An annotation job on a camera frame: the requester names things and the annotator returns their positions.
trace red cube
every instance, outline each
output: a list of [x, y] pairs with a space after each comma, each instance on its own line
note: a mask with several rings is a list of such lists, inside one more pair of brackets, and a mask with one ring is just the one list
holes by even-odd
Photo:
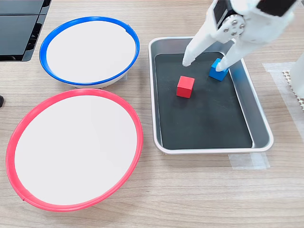
[[180, 81], [177, 85], [176, 95], [185, 98], [190, 98], [193, 89], [194, 80], [195, 79], [192, 77], [180, 76]]

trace clear tape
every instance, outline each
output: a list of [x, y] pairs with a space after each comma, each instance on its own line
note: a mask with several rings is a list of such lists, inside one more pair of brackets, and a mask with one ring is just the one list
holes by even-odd
[[229, 154], [228, 156], [234, 170], [266, 170], [270, 168], [265, 152]]
[[298, 99], [293, 92], [288, 82], [288, 70], [291, 69], [294, 62], [286, 63], [263, 63], [263, 66], [267, 72], [270, 73], [273, 78], [286, 107], [300, 133], [300, 136], [304, 142], [304, 112], [302, 99]]

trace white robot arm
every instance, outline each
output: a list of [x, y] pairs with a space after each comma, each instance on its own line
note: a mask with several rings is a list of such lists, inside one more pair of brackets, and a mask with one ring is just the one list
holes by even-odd
[[182, 64], [189, 66], [210, 45], [235, 44], [217, 65], [222, 71], [278, 38], [292, 21], [297, 0], [214, 0], [206, 21], [188, 44]]

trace white plate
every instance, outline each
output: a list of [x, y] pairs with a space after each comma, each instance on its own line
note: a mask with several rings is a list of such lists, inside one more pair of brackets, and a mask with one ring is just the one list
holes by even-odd
[[43, 41], [40, 61], [59, 81], [76, 87], [104, 87], [121, 77], [139, 53], [136, 33], [125, 23], [104, 17], [69, 21]]
[[113, 194], [134, 170], [143, 132], [133, 108], [103, 90], [58, 94], [17, 126], [7, 149], [15, 191], [46, 210], [92, 206]]

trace wood grain surface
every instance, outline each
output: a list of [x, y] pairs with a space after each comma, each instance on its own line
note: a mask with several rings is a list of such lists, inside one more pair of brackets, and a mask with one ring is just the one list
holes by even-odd
[[[0, 109], [1, 228], [304, 227], [304, 144], [275, 83], [262, 66], [296, 61], [304, 52], [303, 6], [299, 5], [294, 22], [277, 41], [245, 58], [275, 137], [273, 148], [267, 152], [269, 169], [233, 170], [227, 155], [169, 156], [153, 144], [147, 45], [157, 37], [194, 35], [210, 4], [210, 0], [52, 2], [32, 60], [0, 62], [0, 94], [6, 100]], [[84, 16], [120, 19], [140, 38], [140, 55], [128, 80], [106, 90], [134, 107], [142, 122], [144, 146], [134, 173], [111, 197], [76, 212], [48, 212], [23, 202], [11, 187], [5, 169], [6, 147], [27, 112], [43, 100], [72, 89], [43, 70], [38, 53], [49, 32]], [[85, 47], [84, 40], [79, 48]]]

